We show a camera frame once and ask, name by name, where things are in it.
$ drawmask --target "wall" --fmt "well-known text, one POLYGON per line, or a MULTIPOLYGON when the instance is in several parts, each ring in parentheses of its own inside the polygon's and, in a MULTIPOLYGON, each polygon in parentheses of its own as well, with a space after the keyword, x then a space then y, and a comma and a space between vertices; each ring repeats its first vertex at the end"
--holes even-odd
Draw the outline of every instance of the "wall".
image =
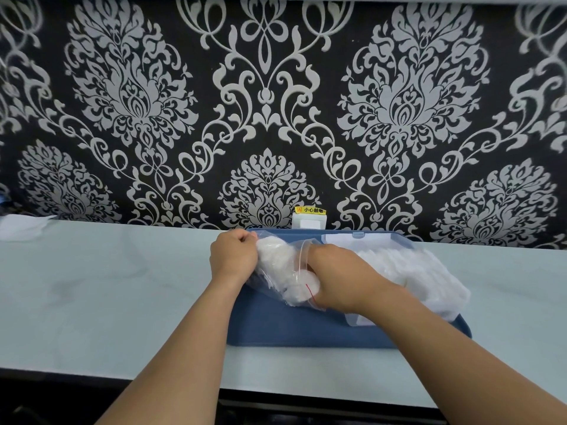
POLYGON ((567 10, 1 0, 17 211, 567 248, 567 10))

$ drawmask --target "person's left hand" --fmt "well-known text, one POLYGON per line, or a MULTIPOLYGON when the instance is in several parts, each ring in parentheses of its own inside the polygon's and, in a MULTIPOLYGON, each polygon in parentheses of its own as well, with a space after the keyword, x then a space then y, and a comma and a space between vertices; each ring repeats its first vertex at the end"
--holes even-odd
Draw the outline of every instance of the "person's left hand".
POLYGON ((240 228, 220 234, 211 244, 209 262, 213 281, 242 288, 258 262, 257 240, 255 232, 240 228))

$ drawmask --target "blue tray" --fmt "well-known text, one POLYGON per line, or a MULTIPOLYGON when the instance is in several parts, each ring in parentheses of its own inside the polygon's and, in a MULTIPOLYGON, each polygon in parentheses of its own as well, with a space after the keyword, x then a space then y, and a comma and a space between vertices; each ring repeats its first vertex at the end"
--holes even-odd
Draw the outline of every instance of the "blue tray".
MULTIPOLYGON (((321 239, 334 230, 267 229, 287 242, 321 239)), ((451 325, 468 337, 471 329, 461 315, 451 325)), ((358 347, 395 349, 376 326, 351 327, 345 315, 307 307, 290 307, 245 285, 232 309, 227 342, 232 346, 358 347)))

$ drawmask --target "yellow sticker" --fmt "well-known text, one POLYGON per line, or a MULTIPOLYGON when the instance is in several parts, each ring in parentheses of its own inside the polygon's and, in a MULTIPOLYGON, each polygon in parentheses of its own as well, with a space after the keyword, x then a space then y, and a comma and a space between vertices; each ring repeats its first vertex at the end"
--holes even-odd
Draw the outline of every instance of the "yellow sticker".
POLYGON ((307 214, 310 214, 310 215, 326 215, 327 210, 323 210, 322 208, 319 208, 319 207, 296 206, 295 207, 295 213, 297 213, 297 214, 307 213, 307 214))

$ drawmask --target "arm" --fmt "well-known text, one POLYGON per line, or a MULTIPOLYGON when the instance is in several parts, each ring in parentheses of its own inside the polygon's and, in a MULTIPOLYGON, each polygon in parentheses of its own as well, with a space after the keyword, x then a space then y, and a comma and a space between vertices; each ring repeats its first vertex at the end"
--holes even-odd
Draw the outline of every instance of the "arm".
POLYGON ((97 425, 212 425, 232 306, 256 266, 242 229, 211 245, 212 280, 167 342, 97 425))
POLYGON ((309 251, 323 307, 358 313, 381 327, 452 425, 564 425, 567 405, 443 321, 353 252, 309 251))

